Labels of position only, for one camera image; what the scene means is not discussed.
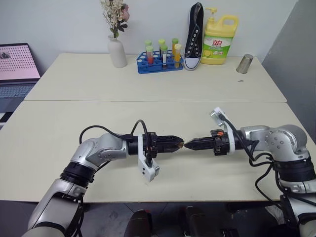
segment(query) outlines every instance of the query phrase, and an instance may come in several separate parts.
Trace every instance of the laptop keyboard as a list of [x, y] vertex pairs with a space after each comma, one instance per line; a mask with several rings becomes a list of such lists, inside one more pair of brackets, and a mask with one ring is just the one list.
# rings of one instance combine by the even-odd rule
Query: laptop keyboard
[[0, 86], [0, 98], [25, 97], [34, 85]]

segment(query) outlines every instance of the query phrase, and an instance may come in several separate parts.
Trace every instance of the blue test tube rack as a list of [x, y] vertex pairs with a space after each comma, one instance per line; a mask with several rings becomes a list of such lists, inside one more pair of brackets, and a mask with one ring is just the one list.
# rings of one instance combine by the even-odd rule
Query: blue test tube rack
[[[154, 51], [154, 63], [148, 64], [146, 52], [142, 52], [136, 59], [138, 73], [145, 74], [145, 73], [160, 73], [160, 72], [170, 72], [170, 71], [178, 71], [182, 70], [183, 66], [183, 59], [180, 56], [180, 62], [175, 62], [173, 60], [172, 51], [167, 51], [167, 63], [166, 68], [162, 68], [162, 61], [159, 58], [159, 51]], [[179, 63], [179, 67], [175, 68], [174, 64]]]

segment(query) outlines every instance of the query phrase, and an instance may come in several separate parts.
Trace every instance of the dish soap bottle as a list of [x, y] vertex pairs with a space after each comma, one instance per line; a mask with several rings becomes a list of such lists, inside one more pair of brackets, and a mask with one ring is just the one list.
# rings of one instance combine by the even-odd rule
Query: dish soap bottle
[[[238, 17], [224, 15], [219, 21], [215, 21], [214, 13], [217, 12], [217, 8], [207, 7], [206, 9], [210, 10], [212, 15], [208, 18], [205, 27], [201, 63], [223, 64], [235, 35]], [[225, 20], [233, 20], [234, 23], [228, 25], [225, 24]]]

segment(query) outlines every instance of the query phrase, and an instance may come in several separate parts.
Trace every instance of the metal cup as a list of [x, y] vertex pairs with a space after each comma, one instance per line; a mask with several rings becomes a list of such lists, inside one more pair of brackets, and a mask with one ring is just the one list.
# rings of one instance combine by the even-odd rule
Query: metal cup
[[253, 56], [251, 54], [245, 54], [241, 62], [239, 63], [238, 67], [236, 68], [236, 71], [242, 74], [247, 73], [248, 68], [252, 62], [252, 59]]

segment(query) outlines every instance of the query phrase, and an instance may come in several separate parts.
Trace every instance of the white mounting bracket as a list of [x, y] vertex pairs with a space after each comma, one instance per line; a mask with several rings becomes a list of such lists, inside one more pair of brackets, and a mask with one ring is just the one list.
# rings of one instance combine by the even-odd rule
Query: white mounting bracket
[[223, 126], [224, 132], [228, 134], [229, 148], [230, 148], [228, 154], [232, 154], [235, 152], [235, 139], [234, 139], [233, 130], [225, 121], [219, 118], [219, 114], [222, 114], [227, 120], [229, 120], [225, 112], [219, 107], [216, 107], [209, 115], [211, 116], [211, 118], [214, 119], [214, 121], [217, 123], [218, 126], [220, 127]]
[[152, 160], [152, 167], [147, 166], [146, 157], [143, 152], [142, 134], [138, 135], [138, 168], [149, 182], [152, 181], [159, 174], [160, 169], [160, 167], [154, 159]]

